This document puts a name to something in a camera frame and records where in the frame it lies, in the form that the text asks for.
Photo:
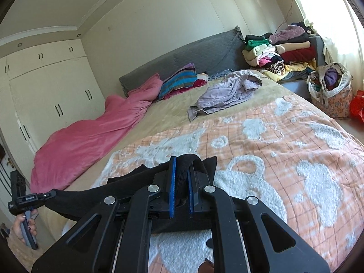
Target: human hand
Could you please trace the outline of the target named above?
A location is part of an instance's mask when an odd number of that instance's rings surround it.
[[[32,210],[31,214],[35,215],[38,211],[36,209]],[[25,239],[23,238],[23,234],[21,233],[21,223],[25,221],[25,214],[18,214],[15,218],[13,224],[13,231],[17,238],[19,238],[23,243],[25,243]],[[35,226],[35,221],[33,219],[28,220],[28,229],[33,236],[37,236],[37,227]]]
[[[214,273],[214,263],[205,259],[205,262],[200,265],[197,273]]]

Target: sheer curtain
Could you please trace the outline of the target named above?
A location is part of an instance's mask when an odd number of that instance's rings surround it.
[[[346,0],[295,0],[305,24],[322,37],[327,63],[340,62],[353,76],[354,93],[364,86],[364,28]]]

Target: red bag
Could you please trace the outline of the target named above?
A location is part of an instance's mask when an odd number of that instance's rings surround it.
[[[364,92],[358,90],[356,97],[350,103],[351,115],[364,123]]]

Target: metal bolt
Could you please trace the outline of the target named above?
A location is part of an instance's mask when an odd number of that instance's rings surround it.
[[[108,196],[104,199],[104,203],[107,205],[111,205],[115,203],[115,197],[113,196]]]
[[[257,204],[258,204],[258,202],[259,202],[258,198],[253,197],[253,196],[249,197],[249,198],[247,199],[247,201],[248,201],[248,203],[249,203],[249,204],[251,204],[251,205],[257,205]]]
[[[159,190],[159,187],[157,185],[150,185],[148,187],[148,191],[152,192],[152,193],[157,192],[158,190]]]
[[[214,193],[216,191],[216,188],[214,186],[206,186],[205,191],[207,193]]]

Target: blue striped pillow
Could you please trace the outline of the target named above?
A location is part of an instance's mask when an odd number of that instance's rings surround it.
[[[163,83],[158,99],[161,100],[165,95],[173,90],[180,89],[182,87],[191,87],[196,80],[197,76],[195,65],[193,63],[189,63],[175,72]]]

